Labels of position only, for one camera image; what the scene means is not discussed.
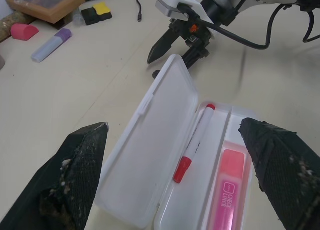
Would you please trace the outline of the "small clear plastic cap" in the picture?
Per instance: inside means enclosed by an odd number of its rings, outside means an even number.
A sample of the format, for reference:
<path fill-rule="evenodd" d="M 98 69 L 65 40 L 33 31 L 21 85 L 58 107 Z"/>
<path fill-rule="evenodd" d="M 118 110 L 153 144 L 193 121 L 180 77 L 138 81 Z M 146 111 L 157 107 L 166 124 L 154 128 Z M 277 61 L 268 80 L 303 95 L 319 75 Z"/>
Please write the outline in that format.
<path fill-rule="evenodd" d="M 72 14 L 72 21 L 73 21 L 73 24 L 75 26 L 82 26 L 84 25 L 84 19 L 83 19 L 83 16 L 80 12 L 79 9 L 76 9 L 73 11 L 73 14 Z"/>

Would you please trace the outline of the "white plastic pencil case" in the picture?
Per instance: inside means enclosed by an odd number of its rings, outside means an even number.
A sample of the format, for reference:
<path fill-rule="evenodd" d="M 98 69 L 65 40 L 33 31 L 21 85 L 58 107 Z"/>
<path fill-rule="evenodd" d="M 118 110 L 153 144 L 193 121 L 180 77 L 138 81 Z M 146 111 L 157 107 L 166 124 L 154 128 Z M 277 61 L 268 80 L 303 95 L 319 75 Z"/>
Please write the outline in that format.
<path fill-rule="evenodd" d="M 225 149 L 245 155 L 235 230 L 245 230 L 252 159 L 239 132 L 247 109 L 214 103 L 215 111 L 182 181 L 178 164 L 209 101 L 179 55 L 172 55 L 147 91 L 102 167 L 95 203 L 134 230 L 208 230 Z"/>

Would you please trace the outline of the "white marker with red cap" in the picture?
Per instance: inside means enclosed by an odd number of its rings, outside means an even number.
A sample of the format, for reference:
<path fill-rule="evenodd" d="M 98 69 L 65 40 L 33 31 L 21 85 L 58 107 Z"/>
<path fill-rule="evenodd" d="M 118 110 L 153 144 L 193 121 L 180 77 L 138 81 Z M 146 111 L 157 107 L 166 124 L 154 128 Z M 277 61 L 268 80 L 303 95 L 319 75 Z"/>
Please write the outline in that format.
<path fill-rule="evenodd" d="M 210 120 L 214 114 L 216 107 L 213 104 L 208 104 L 203 111 L 203 114 L 196 126 L 196 129 L 192 135 L 190 142 L 178 164 L 177 170 L 173 176 L 173 180 L 176 183 L 180 183 L 190 167 L 193 158 L 200 146 L 200 143 L 204 137 L 204 134 L 209 126 Z"/>

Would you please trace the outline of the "pink half-round block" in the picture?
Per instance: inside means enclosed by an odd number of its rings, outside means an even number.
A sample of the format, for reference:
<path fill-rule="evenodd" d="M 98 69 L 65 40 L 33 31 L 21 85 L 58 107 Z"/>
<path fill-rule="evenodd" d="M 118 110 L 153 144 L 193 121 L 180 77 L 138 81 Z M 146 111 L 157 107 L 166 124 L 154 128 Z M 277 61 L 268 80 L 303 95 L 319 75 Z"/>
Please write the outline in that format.
<path fill-rule="evenodd" d="M 39 33 L 39 30 L 33 25 L 16 23 L 11 27 L 10 33 L 13 39 L 28 41 Z"/>

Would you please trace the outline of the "wooden picture frame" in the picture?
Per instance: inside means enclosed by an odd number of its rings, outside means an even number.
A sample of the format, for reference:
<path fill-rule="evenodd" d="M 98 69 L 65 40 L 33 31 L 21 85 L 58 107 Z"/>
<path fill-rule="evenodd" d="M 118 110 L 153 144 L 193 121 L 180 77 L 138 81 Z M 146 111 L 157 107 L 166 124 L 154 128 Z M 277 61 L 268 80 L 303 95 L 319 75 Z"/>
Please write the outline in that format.
<path fill-rule="evenodd" d="M 56 24 L 85 3 L 85 0 L 6 0 L 19 13 Z"/>

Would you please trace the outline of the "pink highlighter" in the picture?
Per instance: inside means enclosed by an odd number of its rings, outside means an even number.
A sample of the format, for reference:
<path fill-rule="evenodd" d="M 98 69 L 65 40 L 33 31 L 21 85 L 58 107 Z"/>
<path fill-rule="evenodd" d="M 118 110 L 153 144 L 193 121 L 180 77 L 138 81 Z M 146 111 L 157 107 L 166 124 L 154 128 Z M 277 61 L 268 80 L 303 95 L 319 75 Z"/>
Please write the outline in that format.
<path fill-rule="evenodd" d="M 235 230 L 245 155 L 225 149 L 220 161 L 207 230 Z"/>

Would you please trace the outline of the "yellow and black block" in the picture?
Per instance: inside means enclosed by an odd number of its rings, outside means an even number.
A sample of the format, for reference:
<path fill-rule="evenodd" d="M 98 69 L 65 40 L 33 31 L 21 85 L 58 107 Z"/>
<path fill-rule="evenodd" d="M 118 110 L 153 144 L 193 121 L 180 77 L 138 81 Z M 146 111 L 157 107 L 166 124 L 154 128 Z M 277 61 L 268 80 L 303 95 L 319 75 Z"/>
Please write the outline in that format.
<path fill-rule="evenodd" d="M 93 8 L 100 21 L 108 20 L 113 17 L 111 10 L 103 2 L 93 5 Z"/>

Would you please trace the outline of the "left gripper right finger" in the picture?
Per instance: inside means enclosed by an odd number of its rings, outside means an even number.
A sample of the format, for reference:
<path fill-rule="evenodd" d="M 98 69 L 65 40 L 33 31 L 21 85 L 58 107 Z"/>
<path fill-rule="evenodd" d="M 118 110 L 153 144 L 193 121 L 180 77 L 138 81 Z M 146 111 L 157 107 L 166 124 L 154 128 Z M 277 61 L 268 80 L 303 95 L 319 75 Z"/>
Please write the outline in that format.
<path fill-rule="evenodd" d="M 250 117 L 239 132 L 286 230 L 320 230 L 320 156 L 296 132 Z"/>

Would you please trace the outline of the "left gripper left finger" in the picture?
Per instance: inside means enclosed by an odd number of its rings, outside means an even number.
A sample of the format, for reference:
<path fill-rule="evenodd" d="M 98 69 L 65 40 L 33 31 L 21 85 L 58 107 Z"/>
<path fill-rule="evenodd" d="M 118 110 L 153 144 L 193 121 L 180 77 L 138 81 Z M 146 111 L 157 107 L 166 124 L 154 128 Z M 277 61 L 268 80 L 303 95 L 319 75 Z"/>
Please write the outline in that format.
<path fill-rule="evenodd" d="M 98 189 L 109 125 L 70 133 L 34 174 L 0 230 L 84 230 Z"/>

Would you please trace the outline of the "purple highlighter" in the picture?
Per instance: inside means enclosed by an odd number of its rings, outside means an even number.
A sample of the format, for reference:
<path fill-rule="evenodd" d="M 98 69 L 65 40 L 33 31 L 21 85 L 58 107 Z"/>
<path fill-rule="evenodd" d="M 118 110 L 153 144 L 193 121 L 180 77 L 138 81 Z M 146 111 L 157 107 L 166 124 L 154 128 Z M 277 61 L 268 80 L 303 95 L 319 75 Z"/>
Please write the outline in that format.
<path fill-rule="evenodd" d="M 40 63 L 58 49 L 63 43 L 72 37 L 72 32 L 67 28 L 62 28 L 52 38 L 50 38 L 44 45 L 31 55 L 34 62 Z"/>

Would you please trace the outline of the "cork log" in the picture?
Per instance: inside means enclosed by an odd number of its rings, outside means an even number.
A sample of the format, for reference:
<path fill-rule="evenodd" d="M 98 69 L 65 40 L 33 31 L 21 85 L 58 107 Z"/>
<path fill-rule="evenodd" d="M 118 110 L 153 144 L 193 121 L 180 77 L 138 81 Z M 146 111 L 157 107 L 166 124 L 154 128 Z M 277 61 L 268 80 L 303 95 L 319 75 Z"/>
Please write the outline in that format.
<path fill-rule="evenodd" d="M 11 36 L 11 27 L 16 23 L 31 24 L 36 20 L 35 17 L 15 11 L 0 20 L 0 43 Z"/>

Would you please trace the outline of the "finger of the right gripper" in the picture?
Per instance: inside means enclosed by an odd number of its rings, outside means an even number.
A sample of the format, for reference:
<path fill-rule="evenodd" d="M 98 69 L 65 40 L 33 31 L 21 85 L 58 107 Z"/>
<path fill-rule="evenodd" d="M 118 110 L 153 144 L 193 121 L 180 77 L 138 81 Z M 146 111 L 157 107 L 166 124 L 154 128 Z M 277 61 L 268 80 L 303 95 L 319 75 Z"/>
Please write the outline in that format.
<path fill-rule="evenodd" d="M 184 55 L 182 55 L 182 59 L 187 69 L 190 69 L 198 60 L 207 56 L 208 50 L 205 47 L 191 47 Z"/>
<path fill-rule="evenodd" d="M 152 64 L 162 58 L 178 39 L 183 40 L 179 33 L 169 28 L 151 48 L 147 57 L 147 64 Z"/>

